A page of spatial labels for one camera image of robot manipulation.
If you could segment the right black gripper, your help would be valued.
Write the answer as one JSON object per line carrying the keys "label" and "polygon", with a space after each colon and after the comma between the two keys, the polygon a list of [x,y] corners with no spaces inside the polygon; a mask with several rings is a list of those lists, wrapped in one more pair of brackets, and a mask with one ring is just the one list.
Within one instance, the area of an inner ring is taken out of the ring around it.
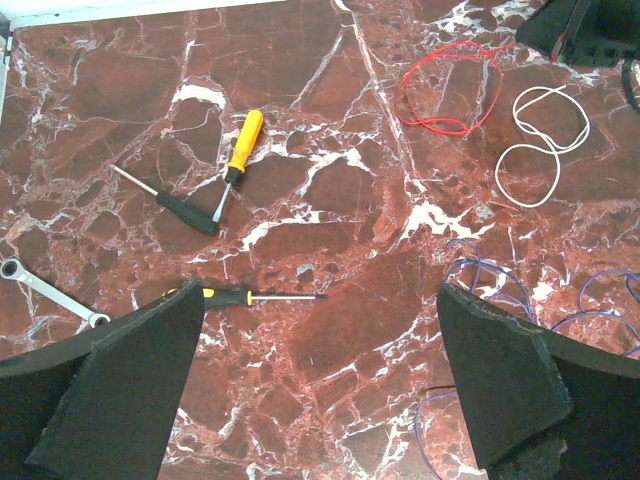
{"label": "right black gripper", "polygon": [[639,59],[638,1],[547,1],[516,31],[516,41],[568,65]]}

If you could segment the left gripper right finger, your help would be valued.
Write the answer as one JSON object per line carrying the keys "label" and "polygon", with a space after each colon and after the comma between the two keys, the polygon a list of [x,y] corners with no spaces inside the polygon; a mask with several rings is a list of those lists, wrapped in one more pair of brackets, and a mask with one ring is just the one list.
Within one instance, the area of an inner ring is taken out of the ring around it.
{"label": "left gripper right finger", "polygon": [[491,479],[636,479],[639,363],[454,285],[437,311],[477,465]]}

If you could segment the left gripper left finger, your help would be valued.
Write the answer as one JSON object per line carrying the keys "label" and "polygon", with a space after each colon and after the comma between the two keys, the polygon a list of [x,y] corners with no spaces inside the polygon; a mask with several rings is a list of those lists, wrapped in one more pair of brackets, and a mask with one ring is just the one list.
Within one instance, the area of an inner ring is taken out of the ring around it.
{"label": "left gripper left finger", "polygon": [[203,320],[193,282],[2,360],[2,478],[157,478]]}

